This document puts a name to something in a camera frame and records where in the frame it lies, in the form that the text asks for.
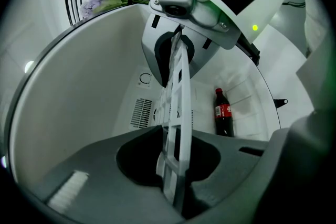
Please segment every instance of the white plastic panel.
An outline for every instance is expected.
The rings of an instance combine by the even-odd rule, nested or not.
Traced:
[[[296,72],[306,62],[304,55],[284,35],[267,26],[254,42],[260,50],[259,70],[274,99],[287,99],[278,108],[281,127],[289,127],[313,111],[310,98]]]
[[[170,57],[170,79],[163,88],[158,106],[158,121],[168,127],[165,148],[162,149],[163,193],[168,201],[182,211],[184,199],[185,173],[189,169],[192,110],[189,62],[185,43],[180,40],[180,33],[172,38]],[[180,152],[178,161],[174,157],[177,128],[180,132]]]
[[[262,75],[239,48],[218,50],[192,80],[198,85],[207,85],[202,87],[207,94],[197,95],[200,115],[195,113],[194,122],[203,125],[208,122],[207,130],[200,131],[215,133],[214,116],[210,110],[214,109],[215,89],[218,87],[223,89],[230,102],[236,137],[267,141],[280,128],[272,96]]]
[[[10,160],[20,184],[33,187],[82,147],[112,136],[125,90],[145,61],[140,40],[146,8],[128,6],[90,20],[39,64],[10,134]]]
[[[141,74],[149,73],[152,74],[143,54],[139,55],[138,57],[142,60],[142,65],[137,66],[134,70],[133,75],[131,76],[131,80],[127,89],[124,92],[124,96],[119,107],[119,113],[117,119],[115,121],[115,125],[113,127],[112,136],[121,135],[130,131],[130,120],[132,118],[134,104],[137,99],[143,98],[147,100],[153,101],[152,103],[152,110],[150,113],[149,118],[149,126],[155,126],[153,122],[153,112],[155,111],[155,104],[157,99],[160,96],[161,92],[161,85],[157,82],[157,80],[152,76],[150,87],[141,87],[138,85],[139,83],[139,76]]]

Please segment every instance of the white enclosure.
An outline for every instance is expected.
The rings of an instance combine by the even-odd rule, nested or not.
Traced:
[[[100,15],[72,31],[36,67],[19,98],[10,134],[18,182],[32,188],[84,146],[156,125],[162,87],[141,48],[148,16],[146,5]],[[267,141],[280,128],[261,73],[234,47],[221,48],[191,79],[193,129],[215,133],[217,87],[231,104],[236,137]]]

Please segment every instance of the plastic bottle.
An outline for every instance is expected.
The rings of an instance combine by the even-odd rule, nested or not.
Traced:
[[[234,137],[231,106],[221,88],[216,89],[215,121],[218,135]]]

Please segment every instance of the white wall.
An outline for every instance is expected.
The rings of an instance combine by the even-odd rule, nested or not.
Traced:
[[[112,136],[121,135],[121,134],[131,132],[131,131],[138,129],[132,126],[130,124],[130,121],[132,119],[132,115],[134,112],[135,102],[139,98],[152,101],[152,109],[151,109],[150,117],[148,120],[148,126],[156,125],[153,122],[153,113],[155,110],[154,104],[155,104],[155,101],[159,99],[162,86],[158,83],[158,81],[152,75],[152,72],[150,71],[148,67],[144,54],[141,52],[139,53],[138,56],[139,56],[139,62],[142,62],[142,63],[141,65],[137,66],[136,69],[134,70],[133,76],[131,76],[131,79],[130,79],[130,83],[127,89],[125,90],[122,103],[119,107],[119,114],[118,114],[118,117],[113,127]],[[142,86],[138,87],[139,76],[145,72],[152,75],[151,81],[150,81],[150,87],[149,88],[145,88]]]
[[[287,99],[277,109],[281,127],[289,127],[297,119],[313,111],[310,98],[296,72],[306,58],[279,31],[267,26],[255,40],[260,50],[258,69],[262,73],[274,99]]]
[[[322,0],[306,1],[305,31],[307,44],[311,51],[315,51],[323,42],[334,39],[331,20]]]
[[[0,22],[0,141],[12,96],[34,60],[55,37],[48,0],[11,0]]]
[[[193,86],[196,90],[196,130],[203,131],[197,126],[205,123],[211,130],[210,123],[214,122],[214,103],[211,99],[215,99],[215,89],[218,87],[223,89],[230,102],[236,137],[267,141],[280,128],[265,81],[257,67],[238,47],[231,50],[220,48],[192,80],[197,82]]]

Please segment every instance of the vent grille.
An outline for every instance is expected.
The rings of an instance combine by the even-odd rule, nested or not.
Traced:
[[[132,114],[131,127],[137,129],[147,128],[149,124],[151,109],[151,100],[144,98],[137,99]]]
[[[72,176],[50,198],[48,206],[53,210],[64,214],[77,197],[89,175],[85,172],[74,171]]]
[[[191,111],[191,129],[194,128],[194,111]]]

